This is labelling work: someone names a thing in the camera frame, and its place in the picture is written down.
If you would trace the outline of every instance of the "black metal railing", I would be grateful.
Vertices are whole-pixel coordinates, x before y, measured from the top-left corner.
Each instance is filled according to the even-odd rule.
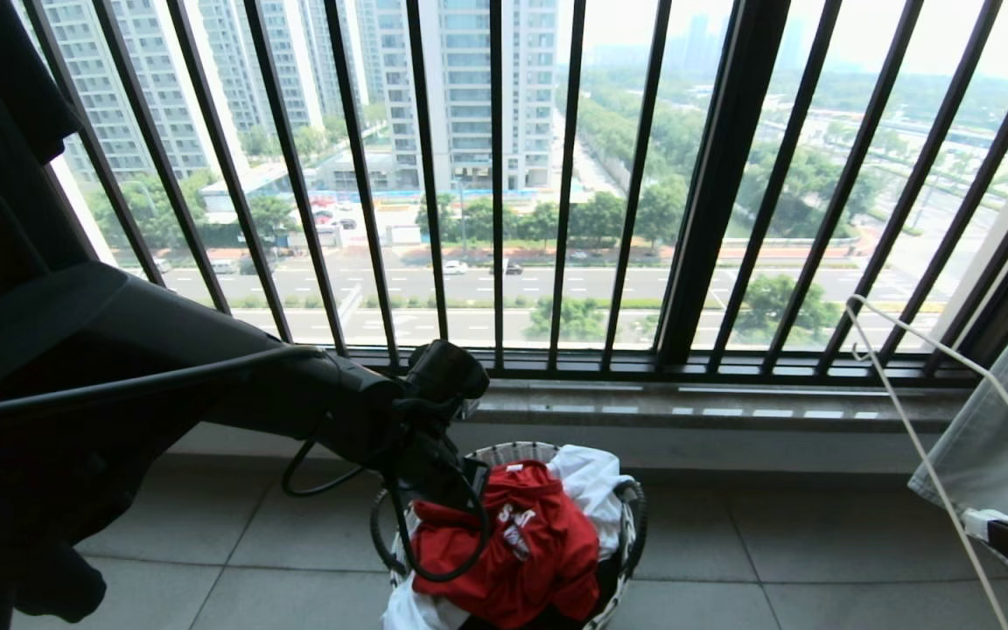
[[[84,111],[80,91],[74,85],[64,53],[56,44],[53,29],[45,16],[44,8],[38,0],[23,0],[39,46],[48,60],[53,79],[65,95],[76,107]],[[444,95],[427,93],[427,60],[423,49],[421,28],[422,11],[417,0],[407,0],[404,17],[408,25],[409,64],[411,64],[414,85],[415,120],[419,155],[421,159],[422,195],[427,227],[430,231],[430,262],[432,263],[432,284],[435,294],[435,314],[440,338],[449,338],[453,332],[453,321],[449,318],[446,301],[446,286],[443,276],[444,254],[442,249],[442,220],[439,211],[439,191],[433,163],[433,137],[431,135],[430,103],[432,99],[444,99]],[[830,335],[823,350],[794,351],[785,348],[792,328],[796,326],[800,308],[803,307],[808,291],[811,290],[816,271],[824,262],[825,255],[835,236],[836,228],[844,218],[844,213],[855,183],[858,180],[864,160],[871,151],[872,141],[879,131],[881,118],[887,109],[893,84],[899,76],[901,61],[904,60],[908,44],[913,37],[913,29],[923,8],[923,0],[906,0],[901,12],[892,43],[885,53],[875,88],[872,90],[865,114],[846,163],[829,197],[828,208],[821,219],[811,248],[799,271],[799,278],[788,297],[786,306],[779,312],[779,324],[772,332],[772,340],[763,351],[733,350],[729,342],[739,322],[746,291],[753,278],[753,269],[763,251],[769,224],[776,211],[785,178],[799,144],[800,131],[811,108],[820,78],[824,76],[830,41],[835,32],[841,11],[841,0],[826,0],[821,12],[814,39],[812,39],[805,67],[799,78],[794,104],[787,124],[781,135],[779,148],[773,160],[771,172],[765,184],[759,207],[753,212],[753,226],[748,244],[741,258],[736,282],[729,302],[725,303],[721,318],[720,332],[709,350],[694,350],[692,339],[700,327],[701,317],[708,299],[713,272],[720,259],[723,240],[731,222],[735,200],[739,194],[743,170],[751,152],[753,135],[759,127],[761,104],[763,104],[769,81],[772,79],[773,61],[779,51],[788,18],[788,3],[780,0],[735,0],[728,29],[725,33],[723,53],[715,80],[715,88],[706,116],[706,127],[700,150],[694,164],[687,164],[689,186],[685,210],[679,227],[679,238],[674,244],[674,258],[669,271],[663,302],[660,307],[659,327],[652,347],[648,350],[628,351],[616,347],[615,338],[619,331],[620,308],[624,302],[627,271],[631,260],[633,233],[636,231],[637,211],[640,207],[641,186],[644,183],[644,163],[647,159],[651,138],[653,115],[656,110],[660,87],[660,69],[664,60],[667,44],[668,20],[671,17],[672,0],[657,0],[657,9],[652,33],[651,48],[645,73],[643,96],[640,105],[640,120],[637,125],[635,151],[632,170],[627,186],[627,208],[624,223],[620,229],[620,246],[617,248],[616,267],[613,270],[613,290],[609,299],[604,344],[594,350],[572,350],[560,346],[560,318],[563,309],[564,272],[568,266],[568,232],[571,224],[571,195],[574,158],[577,147],[578,116],[580,116],[581,67],[583,67],[583,41],[586,23],[586,0],[575,0],[572,30],[571,56],[566,67],[564,138],[562,175],[560,175],[559,208],[555,234],[553,293],[551,295],[551,326],[546,348],[511,348],[504,335],[504,281],[507,268],[504,266],[504,68],[505,43],[503,41],[503,3],[488,4],[489,24],[489,79],[492,92],[492,142],[491,142],[491,182],[492,182],[492,270],[493,270],[493,343],[488,348],[477,348],[476,354],[492,367],[496,375],[516,376],[516,378],[593,378],[605,380],[671,380],[687,382],[729,382],[729,383],[779,383],[779,384],[853,384],[868,382],[872,371],[864,364],[857,363],[844,351],[851,321],[846,314],[838,320],[837,327]],[[109,49],[111,60],[116,67],[119,83],[127,96],[129,108],[150,159],[159,175],[180,228],[187,243],[200,275],[209,291],[209,297],[217,309],[229,312],[228,300],[221,290],[219,278],[214,272],[208,249],[194,224],[193,215],[181,195],[173,164],[167,156],[155,120],[143,94],[139,77],[132,67],[124,34],[120,32],[113,13],[112,0],[93,0],[97,19],[102,28],[102,36]],[[284,340],[291,340],[287,312],[283,307],[279,291],[275,287],[275,276],[268,264],[260,235],[257,235],[251,204],[244,195],[240,172],[229,153],[225,139],[224,124],[219,116],[221,103],[214,103],[209,89],[207,71],[201,61],[202,51],[197,50],[192,36],[190,16],[181,0],[167,0],[169,15],[175,25],[183,67],[187,69],[201,116],[208,128],[214,155],[220,164],[221,176],[228,188],[229,199],[235,208],[237,222],[243,235],[245,247],[251,255],[255,274],[265,295],[268,311],[271,312],[277,334]],[[969,36],[964,55],[953,73],[943,101],[927,132],[923,147],[912,163],[904,190],[900,192],[887,226],[881,233],[879,243],[873,249],[871,259],[857,281],[855,292],[868,295],[873,290],[880,271],[888,262],[893,246],[904,227],[917,196],[925,185],[925,179],[934,166],[941,144],[952,131],[960,105],[964,103],[972,77],[985,43],[991,35],[1003,0],[985,0],[978,15],[972,34]],[[337,0],[324,0],[328,23],[326,32],[332,43],[336,68],[336,88],[340,92],[344,113],[345,130],[348,135],[348,150],[352,155],[357,192],[364,218],[364,232],[367,236],[369,263],[375,278],[376,304],[380,309],[381,326],[385,348],[353,347],[345,339],[343,322],[337,295],[331,282],[331,268],[323,254],[319,228],[308,204],[299,151],[295,146],[295,136],[287,116],[283,89],[279,73],[275,68],[275,53],[268,38],[260,0],[244,0],[252,40],[255,41],[255,55],[259,67],[268,108],[275,123],[275,136],[281,148],[288,183],[293,203],[299,213],[305,246],[311,256],[313,274],[321,291],[326,316],[329,320],[332,340],[336,351],[377,368],[406,368],[409,348],[400,346],[396,339],[395,323],[392,316],[392,299],[388,293],[388,278],[384,270],[383,250],[376,207],[373,201],[371,182],[368,176],[368,158],[364,150],[363,129],[359,103],[354,99],[351,61],[348,59],[347,35],[342,31],[341,4]],[[129,211],[127,200],[117,184],[108,157],[97,138],[95,129],[85,120],[81,141],[89,159],[96,167],[97,179],[111,201],[117,221],[129,241],[145,276],[152,282],[163,283],[161,272],[153,262],[148,244],[142,238],[136,220]],[[932,290],[940,271],[952,258],[956,246],[972,220],[973,213],[983,201],[985,193],[996,175],[1001,161],[1008,151],[1008,111],[1001,121],[991,147],[979,167],[975,179],[965,193],[959,210],[955,213],[952,226],[920,276],[912,297],[907,299],[900,318],[912,322],[924,306],[925,299]],[[939,360],[939,355],[899,354],[897,348],[903,334],[893,330],[885,339],[880,356],[888,362],[891,374],[897,382],[915,386],[963,386],[970,382],[968,374],[952,370]],[[944,343],[957,343],[965,351],[977,358],[991,360],[1008,339],[1008,230],[999,246],[989,252],[989,262],[985,272],[970,290],[967,299],[961,302],[955,318],[943,334]]]

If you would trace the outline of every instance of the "white car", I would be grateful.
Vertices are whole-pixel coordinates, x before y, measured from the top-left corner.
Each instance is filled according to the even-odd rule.
[[[445,275],[461,275],[469,271],[469,266],[461,260],[448,260],[443,266],[440,266],[440,271]]]

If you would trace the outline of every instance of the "black cable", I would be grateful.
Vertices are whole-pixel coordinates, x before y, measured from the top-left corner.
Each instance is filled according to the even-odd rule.
[[[150,394],[150,392],[172,389],[184,386],[212,376],[224,375],[228,372],[260,366],[263,363],[279,362],[283,359],[302,359],[323,354],[323,350],[308,346],[287,346],[273,348],[254,355],[239,356],[235,359],[225,359],[224,362],[207,363],[204,366],[178,368],[156,375],[136,376],[74,389],[52,391],[47,394],[25,395],[23,398],[0,401],[0,414],[34,414],[40,411],[64,407],[84,407],[116,397],[128,395]]]
[[[411,534],[407,531],[407,517],[403,515],[403,509],[399,505],[399,490],[393,480],[389,476],[384,475],[384,483],[391,486],[391,503],[395,507],[395,519],[399,522],[399,537],[403,541],[403,551],[407,554],[407,562],[414,570],[414,573],[422,577],[426,582],[451,582],[457,580],[466,574],[469,570],[473,569],[473,565],[480,560],[481,553],[488,546],[488,538],[492,535],[492,523],[488,519],[488,511],[485,511],[484,503],[481,503],[481,498],[477,497],[477,492],[473,490],[472,486],[469,486],[468,480],[465,479],[465,475],[459,472],[459,478],[461,479],[461,484],[468,492],[469,498],[473,499],[473,503],[477,506],[477,515],[481,519],[481,535],[477,538],[477,548],[473,551],[468,558],[465,559],[456,570],[448,572],[448,574],[431,574],[427,570],[422,569],[419,561],[414,557],[414,551],[411,549]]]
[[[282,471],[282,492],[284,492],[284,494],[286,494],[287,497],[295,497],[299,499],[303,497],[313,497],[313,495],[321,494],[322,492],[333,490],[334,488],[341,486],[342,483],[347,482],[349,479],[354,478],[354,476],[357,476],[362,472],[364,472],[364,467],[356,467],[353,470],[348,471],[346,474],[339,476],[339,478],[334,479],[333,481],[323,483],[321,486],[317,486],[314,488],[308,488],[305,490],[294,490],[292,487],[290,487],[290,480],[293,478],[293,474],[297,470],[297,467],[300,467],[302,460],[305,459],[305,455],[308,455],[308,452],[310,452],[311,448],[313,448],[313,444],[316,444],[316,439],[313,438],[306,439],[302,444],[301,448],[297,449],[297,452],[295,456],[293,456],[293,459],[290,460],[290,464],[288,464],[287,470]]]

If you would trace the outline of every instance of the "red t-shirt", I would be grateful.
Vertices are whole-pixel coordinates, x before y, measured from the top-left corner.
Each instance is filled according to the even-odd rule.
[[[481,558],[451,582],[414,578],[420,594],[440,595],[499,627],[521,627],[547,607],[583,620],[592,613],[597,586],[597,533],[540,462],[496,467],[488,478],[485,510],[493,522]],[[431,574],[447,574],[468,559],[481,535],[475,515],[416,501],[421,523],[411,541]]]

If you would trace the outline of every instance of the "road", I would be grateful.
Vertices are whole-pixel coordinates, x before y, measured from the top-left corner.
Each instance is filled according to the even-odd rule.
[[[304,300],[308,295],[319,295],[313,270],[307,262],[291,262],[290,268],[275,271],[275,286],[282,299],[288,295]],[[338,295],[348,295],[359,290],[361,295],[375,295],[375,280],[372,270],[365,263],[351,259],[331,262],[334,290]],[[764,268],[765,274],[784,274],[792,278],[799,276],[799,268]],[[625,276],[624,299],[661,299],[667,285],[667,268],[629,268]],[[613,293],[612,267],[568,267],[563,280],[566,297],[609,299]],[[736,268],[718,268],[713,276],[711,292],[719,303],[728,301],[733,289]],[[855,290],[861,277],[860,268],[822,268],[815,274],[815,283],[824,287],[824,299],[844,301]],[[242,299],[247,295],[262,295],[259,278],[256,275],[219,275],[221,287],[229,299]],[[208,299],[199,272],[195,268],[173,268],[164,275],[165,284],[185,297]],[[388,268],[388,291],[403,299],[411,297],[423,303],[433,292],[433,274],[430,268],[396,267]],[[535,301],[543,295],[550,295],[553,289],[554,270],[549,267],[524,268],[521,275],[504,276],[504,295],[509,301],[519,295]],[[871,296],[880,301],[904,301],[912,294],[916,280],[901,268],[888,268],[880,276]],[[445,276],[446,298],[449,300],[486,300],[493,298],[493,276],[487,268],[470,268],[464,275]],[[932,299],[947,299],[948,294],[938,292]]]
[[[655,334],[654,324],[649,327],[639,328],[635,323],[646,320],[649,316],[654,316],[656,310],[646,309],[625,309],[620,312],[619,334],[617,335],[616,348],[625,350],[643,350],[652,344],[652,336]],[[251,324],[268,334],[277,335],[275,323],[267,309],[261,308],[237,308],[233,311],[236,319]],[[723,311],[705,310],[703,319],[700,320],[700,328],[696,332],[696,348],[712,348],[718,335],[718,328],[721,325]],[[436,313],[428,308],[399,308],[392,310],[392,319],[395,325],[395,342],[400,346],[417,346],[417,344],[427,343],[437,336]],[[448,310],[449,327],[451,328],[451,340],[462,346],[470,348],[489,348],[495,343],[495,327],[493,324],[493,310],[491,308],[451,308]],[[889,324],[881,320],[878,314],[865,312],[860,317],[861,326],[872,343],[880,343],[888,335]],[[924,327],[925,330],[934,326],[936,316],[921,314],[916,324]],[[290,327],[291,335],[297,342],[332,344],[333,338],[329,334],[329,320],[326,319],[325,311],[321,308],[288,308],[287,324]],[[387,338],[384,336],[383,320],[380,310],[377,308],[353,309],[342,319],[342,330],[345,340],[351,346],[385,346]],[[531,327],[531,309],[529,308],[507,308],[504,310],[504,342],[510,348],[546,348],[549,335],[537,335],[535,338],[527,335],[527,328]],[[852,334],[847,339],[847,344],[859,341],[857,336]],[[600,339],[592,341],[563,341],[562,348],[600,348],[604,346],[604,335]],[[764,348],[765,344],[740,343],[740,340],[731,340],[729,348]]]

